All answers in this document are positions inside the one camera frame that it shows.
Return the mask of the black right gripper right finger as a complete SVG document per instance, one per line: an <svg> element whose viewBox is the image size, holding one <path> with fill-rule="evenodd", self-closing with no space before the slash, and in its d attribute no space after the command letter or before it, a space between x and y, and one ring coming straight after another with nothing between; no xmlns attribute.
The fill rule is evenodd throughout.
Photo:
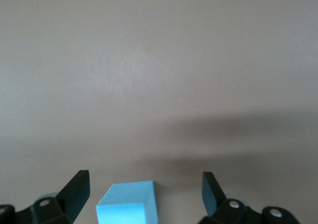
<svg viewBox="0 0 318 224"><path fill-rule="evenodd" d="M298 224L286 209L268 206L261 213L234 198L227 198L212 172L203 172L202 199L207 212L201 224Z"/></svg>

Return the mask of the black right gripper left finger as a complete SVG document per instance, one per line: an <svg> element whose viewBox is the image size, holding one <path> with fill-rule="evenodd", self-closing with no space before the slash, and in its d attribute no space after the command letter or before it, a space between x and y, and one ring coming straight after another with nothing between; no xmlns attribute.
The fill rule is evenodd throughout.
<svg viewBox="0 0 318 224"><path fill-rule="evenodd" d="M2 224L73 224L90 196L88 170L80 170L54 197L43 197L17 212L10 204L0 206Z"/></svg>

